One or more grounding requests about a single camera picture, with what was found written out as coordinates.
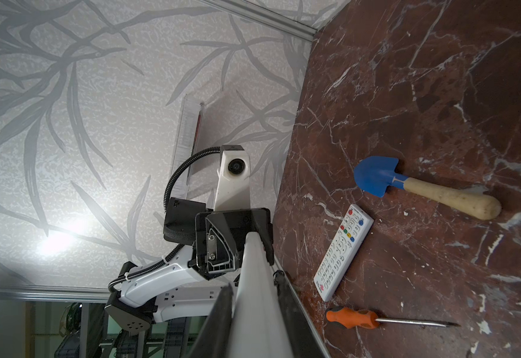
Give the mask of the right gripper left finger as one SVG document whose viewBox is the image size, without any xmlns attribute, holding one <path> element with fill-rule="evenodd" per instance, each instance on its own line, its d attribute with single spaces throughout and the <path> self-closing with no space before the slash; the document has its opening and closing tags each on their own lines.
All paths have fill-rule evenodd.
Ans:
<svg viewBox="0 0 521 358">
<path fill-rule="evenodd" d="M 232 326 L 233 296 L 234 290 L 231 285 L 221 289 L 211 313 L 186 357 L 227 357 Z"/>
</svg>

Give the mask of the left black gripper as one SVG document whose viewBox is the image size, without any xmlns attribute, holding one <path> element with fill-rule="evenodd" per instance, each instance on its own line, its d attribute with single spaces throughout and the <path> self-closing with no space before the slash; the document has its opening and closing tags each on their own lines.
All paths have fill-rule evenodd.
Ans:
<svg viewBox="0 0 521 358">
<path fill-rule="evenodd" d="M 259 235 L 268 264 L 274 264 L 273 227 L 266 208 L 214 211 L 197 201 L 171 198 L 163 233 L 171 243 L 192 247 L 188 267 L 205 280 L 242 267 L 249 233 Z"/>
</svg>

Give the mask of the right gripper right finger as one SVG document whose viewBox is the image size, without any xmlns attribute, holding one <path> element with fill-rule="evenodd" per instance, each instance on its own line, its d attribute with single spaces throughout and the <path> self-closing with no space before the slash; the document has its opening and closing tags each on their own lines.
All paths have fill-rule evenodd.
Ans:
<svg viewBox="0 0 521 358">
<path fill-rule="evenodd" d="M 325 358 L 325 351 L 313 332 L 311 323 L 286 274 L 282 270 L 277 270 L 273 274 L 273 280 L 293 356 Z"/>
</svg>

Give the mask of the orange handled screwdriver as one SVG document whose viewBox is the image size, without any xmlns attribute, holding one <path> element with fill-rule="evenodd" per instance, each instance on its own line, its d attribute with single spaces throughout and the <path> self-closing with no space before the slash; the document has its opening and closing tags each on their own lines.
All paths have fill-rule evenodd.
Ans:
<svg viewBox="0 0 521 358">
<path fill-rule="evenodd" d="M 381 324 L 415 325 L 435 328 L 452 328 L 459 325 L 452 322 L 438 322 L 414 319 L 390 319 L 379 317 L 370 310 L 352 310 L 348 307 L 334 307 L 326 311 L 325 318 L 330 323 L 342 325 L 344 328 L 376 329 Z"/>
</svg>

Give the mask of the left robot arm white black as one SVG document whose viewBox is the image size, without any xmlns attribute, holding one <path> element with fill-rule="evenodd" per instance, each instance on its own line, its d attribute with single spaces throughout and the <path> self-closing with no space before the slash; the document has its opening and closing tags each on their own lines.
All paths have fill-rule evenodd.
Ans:
<svg viewBox="0 0 521 358">
<path fill-rule="evenodd" d="M 198 201 L 168 201 L 164 238 L 177 244 L 147 266 L 128 261 L 109 285 L 105 311 L 132 335 L 172 319 L 182 286 L 218 279 L 244 263 L 246 236 L 260 237 L 266 259 L 274 263 L 273 230 L 267 208 L 215 212 Z"/>
</svg>

